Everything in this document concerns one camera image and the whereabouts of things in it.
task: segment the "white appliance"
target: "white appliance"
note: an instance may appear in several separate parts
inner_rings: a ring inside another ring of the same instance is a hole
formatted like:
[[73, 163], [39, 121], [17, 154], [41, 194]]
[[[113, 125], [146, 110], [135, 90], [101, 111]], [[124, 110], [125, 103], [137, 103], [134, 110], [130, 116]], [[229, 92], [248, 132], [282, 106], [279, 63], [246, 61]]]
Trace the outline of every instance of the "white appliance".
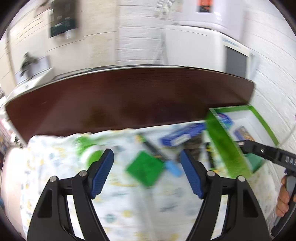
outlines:
[[249, 48], [220, 32], [190, 26], [165, 26], [169, 65], [216, 70], [251, 79], [258, 57]]
[[184, 0], [179, 24], [209, 28], [240, 40], [243, 0]]

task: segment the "brown wooden panel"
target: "brown wooden panel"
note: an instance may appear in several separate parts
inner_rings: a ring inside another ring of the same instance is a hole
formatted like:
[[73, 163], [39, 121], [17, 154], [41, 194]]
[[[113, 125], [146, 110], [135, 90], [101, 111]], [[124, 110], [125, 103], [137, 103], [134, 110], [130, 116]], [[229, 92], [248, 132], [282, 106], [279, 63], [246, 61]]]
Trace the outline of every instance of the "brown wooden panel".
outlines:
[[6, 105], [25, 141], [204, 119], [208, 108], [244, 105], [252, 81], [203, 69], [116, 69], [62, 80]]

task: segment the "silver bolt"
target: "silver bolt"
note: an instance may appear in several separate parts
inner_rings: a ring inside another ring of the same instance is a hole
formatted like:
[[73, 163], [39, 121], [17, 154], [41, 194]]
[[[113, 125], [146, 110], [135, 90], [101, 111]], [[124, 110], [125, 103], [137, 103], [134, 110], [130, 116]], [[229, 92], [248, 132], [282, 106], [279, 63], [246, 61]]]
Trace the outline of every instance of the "silver bolt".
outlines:
[[246, 179], [245, 179], [245, 177], [243, 177], [243, 176], [239, 176], [239, 177], [238, 177], [238, 180], [241, 181], [241, 182], [244, 182]]
[[49, 181], [52, 182], [52, 183], [55, 182], [56, 180], [57, 180], [57, 177], [56, 177], [56, 176], [52, 176], [52, 177], [49, 179]]
[[79, 172], [79, 176], [85, 177], [87, 175], [87, 171], [83, 170]]
[[207, 175], [208, 175], [209, 177], [213, 177], [213, 176], [216, 175], [216, 173], [213, 172], [213, 171], [207, 171]]

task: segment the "green square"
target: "green square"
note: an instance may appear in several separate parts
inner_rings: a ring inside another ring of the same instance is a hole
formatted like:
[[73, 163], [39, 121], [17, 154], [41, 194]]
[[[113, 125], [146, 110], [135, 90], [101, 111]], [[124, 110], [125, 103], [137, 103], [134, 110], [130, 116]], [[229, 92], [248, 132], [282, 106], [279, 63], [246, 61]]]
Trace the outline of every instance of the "green square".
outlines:
[[141, 151], [126, 171], [146, 187], [151, 187], [164, 170], [164, 163]]

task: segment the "floor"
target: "floor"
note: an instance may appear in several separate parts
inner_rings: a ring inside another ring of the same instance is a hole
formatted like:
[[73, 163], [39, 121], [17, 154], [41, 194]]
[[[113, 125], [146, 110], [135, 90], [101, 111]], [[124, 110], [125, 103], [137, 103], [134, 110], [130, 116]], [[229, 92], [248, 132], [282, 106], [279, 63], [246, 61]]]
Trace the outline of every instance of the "floor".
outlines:
[[5, 214], [23, 238], [25, 234], [20, 215], [20, 185], [25, 153], [24, 149], [19, 148], [11, 148], [6, 153], [1, 178], [1, 198], [5, 204]]

